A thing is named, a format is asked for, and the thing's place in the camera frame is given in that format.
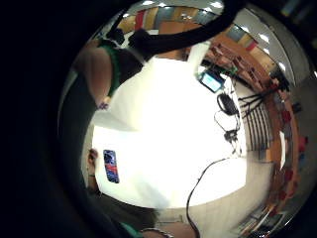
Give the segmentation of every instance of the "table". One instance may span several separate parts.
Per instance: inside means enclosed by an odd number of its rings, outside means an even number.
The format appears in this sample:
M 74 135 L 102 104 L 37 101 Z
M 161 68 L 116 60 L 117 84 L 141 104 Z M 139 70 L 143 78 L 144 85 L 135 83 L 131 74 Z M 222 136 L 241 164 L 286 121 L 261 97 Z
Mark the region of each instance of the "table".
M 214 122 L 216 94 L 197 81 L 186 61 L 153 59 L 117 90 L 107 111 L 95 114 L 92 146 L 99 155 L 114 150 L 120 182 L 106 178 L 103 158 L 96 161 L 100 190 L 129 204 L 152 208 L 184 207 L 202 171 L 229 157 L 232 146 Z M 231 87 L 227 80 L 226 87 Z M 219 113 L 228 129 L 234 117 Z M 246 139 L 238 133 L 242 155 L 209 169 L 191 205 L 205 203 L 244 186 Z

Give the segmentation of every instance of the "person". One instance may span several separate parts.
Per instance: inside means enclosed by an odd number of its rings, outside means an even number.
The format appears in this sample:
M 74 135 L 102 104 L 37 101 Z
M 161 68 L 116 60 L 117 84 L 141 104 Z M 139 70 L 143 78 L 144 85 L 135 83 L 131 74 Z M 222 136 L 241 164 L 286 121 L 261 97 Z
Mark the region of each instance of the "person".
M 158 220 L 158 213 L 155 209 L 131 205 L 100 192 L 95 178 L 95 160 L 97 158 L 97 151 L 90 149 L 87 157 L 87 191 L 100 210 L 117 221 L 129 224 L 136 230 L 154 227 Z
M 92 40 L 88 42 L 76 57 L 73 68 L 78 77 L 68 91 L 62 106 L 60 117 L 61 143 L 68 143 L 63 153 L 65 156 L 79 158 L 80 154 L 72 145 L 83 143 L 85 132 L 78 132 L 78 127 L 88 128 L 94 112 L 103 103 L 105 97 L 111 96 L 115 90 L 126 80 L 142 70 L 144 63 L 134 51 L 120 49 L 116 43 L 108 40 Z M 73 120 L 73 115 L 80 114 L 80 119 Z M 95 150 L 90 150 L 88 155 L 88 192 L 100 194 L 98 184 L 94 176 L 94 161 L 98 157 Z M 118 202 L 108 197 L 108 204 Z M 106 213 L 118 216 L 115 209 L 108 209 Z M 194 238 L 195 233 L 190 225 L 185 223 L 172 223 L 161 230 L 131 225 L 124 222 L 125 217 L 119 215 L 119 222 L 132 237 L 144 238 Z

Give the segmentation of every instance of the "red chair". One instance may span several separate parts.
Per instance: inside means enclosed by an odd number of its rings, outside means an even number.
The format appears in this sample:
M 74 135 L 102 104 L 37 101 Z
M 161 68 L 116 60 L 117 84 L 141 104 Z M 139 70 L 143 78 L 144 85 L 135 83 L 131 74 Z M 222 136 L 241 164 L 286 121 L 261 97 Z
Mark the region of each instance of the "red chair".
M 302 153 L 305 151 L 305 147 L 308 144 L 308 137 L 299 136 L 298 138 L 298 149 Z
M 278 194 L 278 199 L 279 200 L 286 200 L 286 192 L 284 190 L 282 190 L 279 194 Z
M 294 171 L 291 169 L 286 169 L 284 173 L 284 181 L 291 181 L 294 176 Z
M 277 215 L 277 209 L 276 209 L 276 207 L 269 213 L 268 216 L 275 216 L 275 215 Z
M 272 82 L 272 83 L 269 85 L 268 88 L 269 88 L 269 89 L 277 89 L 277 88 L 278 88 L 278 84 L 275 83 L 275 82 Z
M 282 110 L 280 113 L 281 113 L 281 118 L 282 118 L 284 123 L 290 122 L 291 116 L 290 116 L 289 111 Z
M 292 198 L 295 195 L 297 188 L 298 188 L 298 182 L 295 181 L 293 184 L 292 191 L 291 191 L 290 195 L 288 196 L 289 198 Z

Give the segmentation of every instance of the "floor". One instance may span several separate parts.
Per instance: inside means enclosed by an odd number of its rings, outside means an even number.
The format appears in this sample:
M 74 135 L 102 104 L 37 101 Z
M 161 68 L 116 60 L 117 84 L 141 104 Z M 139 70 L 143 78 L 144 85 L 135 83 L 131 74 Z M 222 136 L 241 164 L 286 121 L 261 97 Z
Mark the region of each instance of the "floor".
M 239 96 L 252 93 L 239 82 L 237 82 L 236 90 Z M 85 179 L 87 178 L 85 171 L 86 152 L 91 147 L 92 132 L 93 127 L 90 126 L 83 148 L 82 172 Z M 197 224 L 201 237 L 238 237 L 233 229 L 252 211 L 262 205 L 268 194 L 271 172 L 272 164 L 259 163 L 258 153 L 249 152 L 244 187 L 212 202 L 190 207 L 190 216 Z M 157 227 L 169 222 L 187 222 L 185 208 L 159 210 L 158 213 Z

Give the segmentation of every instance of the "desk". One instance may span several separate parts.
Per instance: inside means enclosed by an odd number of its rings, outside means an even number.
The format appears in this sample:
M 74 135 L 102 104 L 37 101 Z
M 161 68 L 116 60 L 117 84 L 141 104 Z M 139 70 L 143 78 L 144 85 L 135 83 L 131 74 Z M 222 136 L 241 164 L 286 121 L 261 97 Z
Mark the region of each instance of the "desk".
M 231 145 L 214 122 L 216 94 L 201 85 L 190 68 L 186 61 L 153 59 L 118 89 L 107 112 L 96 113 L 92 146 L 100 155 L 104 149 L 116 151 L 120 177 L 118 184 L 109 182 L 98 158 L 96 179 L 102 192 L 143 207 L 184 207 L 202 171 L 231 155 Z M 219 114 L 219 120 L 228 129 L 236 126 L 234 117 Z M 241 125 L 238 138 L 244 156 Z M 210 168 L 191 205 L 241 188 L 246 169 L 243 157 Z
M 267 111 L 269 113 L 269 118 L 271 119 L 271 125 L 272 125 L 272 134 L 275 138 L 272 141 L 272 145 L 267 150 L 267 157 L 266 159 L 269 161 L 275 162 L 275 173 L 274 177 L 271 183 L 271 189 L 270 194 L 267 200 L 267 204 L 272 204 L 276 202 L 276 196 L 278 193 L 283 189 L 286 193 L 286 199 L 285 200 L 278 200 L 276 205 L 276 212 L 280 212 L 284 205 L 287 202 L 287 198 L 290 197 L 290 195 L 293 192 L 293 184 L 298 179 L 298 128 L 296 124 L 295 115 L 291 108 L 291 102 L 287 99 L 287 95 L 285 92 L 278 91 L 278 96 L 280 97 L 280 100 L 284 100 L 283 106 L 284 109 L 289 111 L 291 120 L 289 122 L 290 129 L 291 129 L 291 138 L 289 138 L 289 146 L 291 147 L 291 163 L 290 168 L 293 170 L 294 174 L 292 179 L 287 183 L 283 183 L 283 173 L 280 171 L 280 139 L 278 139 L 277 134 L 279 131 L 283 128 L 283 123 L 279 119 L 279 111 L 277 110 L 277 107 L 274 103 L 273 96 L 270 96 L 265 101 L 265 106 L 267 108 Z

